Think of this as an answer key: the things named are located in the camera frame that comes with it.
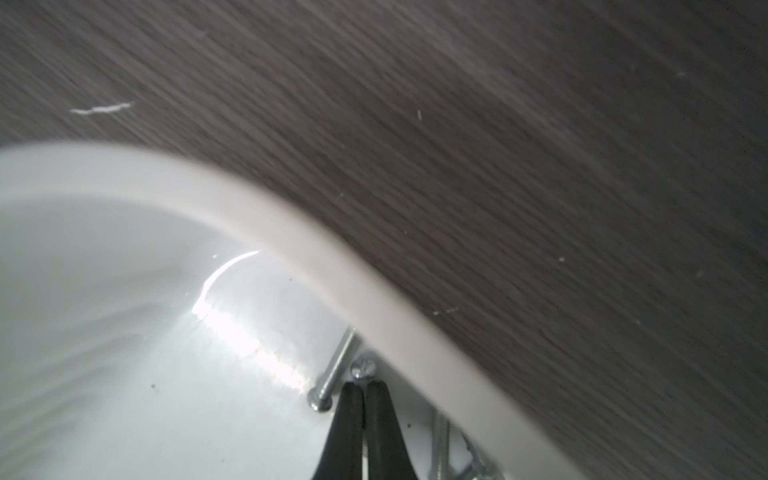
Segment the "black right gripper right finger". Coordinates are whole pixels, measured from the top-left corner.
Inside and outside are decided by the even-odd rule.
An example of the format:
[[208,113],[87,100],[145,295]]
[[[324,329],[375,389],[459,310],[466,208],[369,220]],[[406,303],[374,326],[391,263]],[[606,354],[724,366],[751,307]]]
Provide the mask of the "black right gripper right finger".
[[417,480],[385,382],[371,381],[365,393],[368,478]]

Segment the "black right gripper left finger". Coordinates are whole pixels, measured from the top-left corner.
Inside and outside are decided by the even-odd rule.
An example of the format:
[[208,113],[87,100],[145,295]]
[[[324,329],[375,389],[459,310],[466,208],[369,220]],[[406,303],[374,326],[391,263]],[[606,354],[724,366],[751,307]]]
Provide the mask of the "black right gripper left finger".
[[346,382],[313,480],[361,480],[365,400],[363,389]]

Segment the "white oval storage tray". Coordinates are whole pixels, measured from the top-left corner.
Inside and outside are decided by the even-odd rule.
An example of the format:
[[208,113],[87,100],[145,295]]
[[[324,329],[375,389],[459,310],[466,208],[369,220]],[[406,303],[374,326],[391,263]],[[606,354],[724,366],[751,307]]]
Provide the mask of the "white oval storage tray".
[[[348,327],[327,412],[307,394]],[[377,362],[418,479],[441,411],[504,479],[582,471],[406,297],[271,192],[164,152],[1,151],[1,475],[312,479]]]

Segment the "silver screw with round head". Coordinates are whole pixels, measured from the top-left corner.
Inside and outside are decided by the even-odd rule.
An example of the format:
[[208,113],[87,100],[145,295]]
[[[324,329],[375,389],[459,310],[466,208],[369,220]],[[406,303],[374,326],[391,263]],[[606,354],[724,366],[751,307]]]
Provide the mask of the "silver screw with round head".
[[315,412],[323,413],[331,409],[334,389],[342,378],[347,364],[354,357],[360,341],[356,329],[348,327],[330,357],[327,367],[307,394],[308,405]]

